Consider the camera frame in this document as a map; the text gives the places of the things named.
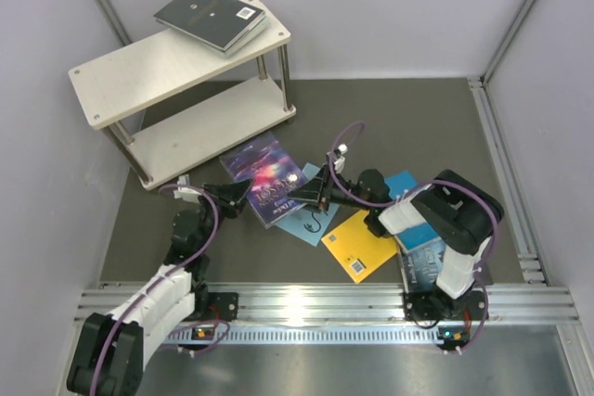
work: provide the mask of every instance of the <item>shelf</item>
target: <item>shelf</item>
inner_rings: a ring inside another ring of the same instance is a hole
[[[240,83],[135,134],[130,150],[152,189],[295,115],[268,77]]]
[[[291,39],[259,0],[243,1],[264,9],[269,24],[230,57],[191,36],[165,30],[71,69],[69,76],[89,125],[102,129]]]

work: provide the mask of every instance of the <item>stacked book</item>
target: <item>stacked book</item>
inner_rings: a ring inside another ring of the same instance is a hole
[[[155,19],[224,56],[236,53],[268,25],[263,9],[241,0],[172,0]]]

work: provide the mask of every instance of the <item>qr code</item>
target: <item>qr code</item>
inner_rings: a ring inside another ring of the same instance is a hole
[[[357,275],[361,274],[363,271],[366,270],[365,264],[361,262],[359,259],[355,260],[351,263],[351,269]]]
[[[242,19],[249,19],[251,16],[253,16],[253,13],[255,13],[255,10],[251,9],[251,8],[247,8],[246,6],[244,8],[241,9],[241,11],[237,14],[238,18],[242,18]]]

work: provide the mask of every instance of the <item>gray tabletop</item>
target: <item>gray tabletop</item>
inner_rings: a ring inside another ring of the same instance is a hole
[[[199,85],[148,110],[145,125],[223,90],[229,83]],[[409,170],[418,180],[452,169],[500,198],[476,107],[466,80],[352,80],[292,82],[297,116],[272,129],[299,165],[321,165],[338,132],[352,121],[367,131],[351,147],[344,176],[366,168],[389,176]],[[190,173],[193,185],[227,182],[218,159]],[[147,280],[159,267],[171,221],[191,205],[147,192],[130,173],[123,193],[102,280]],[[340,209],[330,228],[353,211]],[[522,282],[508,224],[489,262],[498,283]],[[283,230],[265,230],[252,210],[226,221],[208,252],[207,279],[219,282],[341,283],[350,278],[320,242],[312,247]],[[368,282],[401,282],[396,261],[385,263]]]

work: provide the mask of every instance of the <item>metal floor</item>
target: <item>metal floor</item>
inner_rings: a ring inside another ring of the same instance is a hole
[[[201,84],[161,102],[147,111],[145,125],[230,85]],[[338,132],[362,120],[368,129],[349,151],[347,178],[375,167],[386,176],[409,170],[422,180],[449,168],[500,198],[465,79],[293,81],[291,88],[297,116],[273,133],[299,165],[320,165]],[[229,177],[214,159],[193,170],[191,180],[199,185]],[[187,206],[147,192],[130,173],[101,279],[149,279],[169,248],[174,215]],[[352,213],[339,210],[330,228]],[[489,261],[491,275],[496,283],[522,282],[510,227],[504,222],[501,229],[499,246]],[[313,248],[276,227],[264,230],[249,209],[236,221],[224,223],[208,255],[207,279],[212,282],[350,283],[322,243]],[[402,276],[396,262],[387,262],[367,282],[402,282]]]
[[[221,346],[157,352],[138,396],[576,395],[554,326],[490,327],[462,356],[434,346]]]

